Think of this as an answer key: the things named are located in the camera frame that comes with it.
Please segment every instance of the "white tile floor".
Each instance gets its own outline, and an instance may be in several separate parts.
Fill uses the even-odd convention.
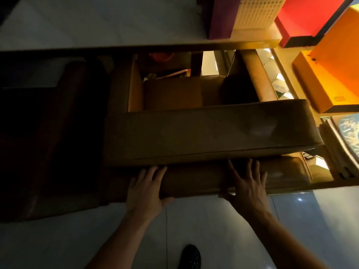
[[[273,214],[329,268],[359,268],[359,187],[271,196]],[[83,268],[118,226],[124,204],[0,225],[0,269]],[[133,268],[177,268],[195,244],[202,268],[275,268],[250,226],[216,196],[175,200],[150,226]]]

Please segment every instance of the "black shoe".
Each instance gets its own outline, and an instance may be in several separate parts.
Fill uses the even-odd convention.
[[[194,245],[187,245],[181,255],[178,269],[200,269],[201,254]]]

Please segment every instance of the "forearm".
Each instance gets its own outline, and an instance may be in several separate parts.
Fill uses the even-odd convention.
[[[255,212],[247,220],[278,269],[326,268],[312,253],[299,244],[270,213]]]
[[[126,215],[86,269],[130,269],[150,222]]]

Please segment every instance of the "hand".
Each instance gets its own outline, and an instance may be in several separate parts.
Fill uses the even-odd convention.
[[[269,212],[269,200],[265,190],[267,172],[259,172],[259,161],[254,162],[252,170],[252,159],[247,164],[246,177],[241,178],[233,164],[228,160],[228,166],[236,186],[236,195],[221,194],[220,197],[231,203],[233,208],[247,221],[256,213]]]
[[[142,169],[137,179],[131,178],[126,200],[128,216],[150,223],[166,204],[174,200],[173,197],[159,199],[159,189],[166,170],[167,167],[159,170],[158,166],[153,166],[147,173]]]

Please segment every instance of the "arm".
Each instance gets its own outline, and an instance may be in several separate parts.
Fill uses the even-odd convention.
[[[267,173],[259,172],[259,162],[254,163],[252,170],[252,160],[249,160],[245,179],[238,175],[231,161],[228,163],[236,185],[236,195],[224,194],[221,197],[229,201],[249,223],[276,267],[325,269],[326,266],[268,212],[269,200],[265,191]]]
[[[167,203],[174,199],[172,197],[159,199],[159,188],[166,170],[167,167],[158,170],[156,166],[150,167],[146,173],[146,170],[142,169],[137,179],[131,179],[126,201],[126,215],[118,229],[100,248],[86,269],[131,268],[137,249],[151,221],[161,213]]]

